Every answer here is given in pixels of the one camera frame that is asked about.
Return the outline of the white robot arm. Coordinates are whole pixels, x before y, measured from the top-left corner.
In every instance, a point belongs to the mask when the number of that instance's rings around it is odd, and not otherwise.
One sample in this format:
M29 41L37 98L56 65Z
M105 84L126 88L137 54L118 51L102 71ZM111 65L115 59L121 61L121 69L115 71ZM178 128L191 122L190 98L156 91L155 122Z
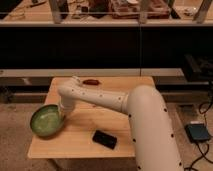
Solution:
M62 115L81 100L128 116L134 144L137 171L184 171L172 128L172 121L161 93L153 86L139 85L129 92L90 89L78 77L58 87Z

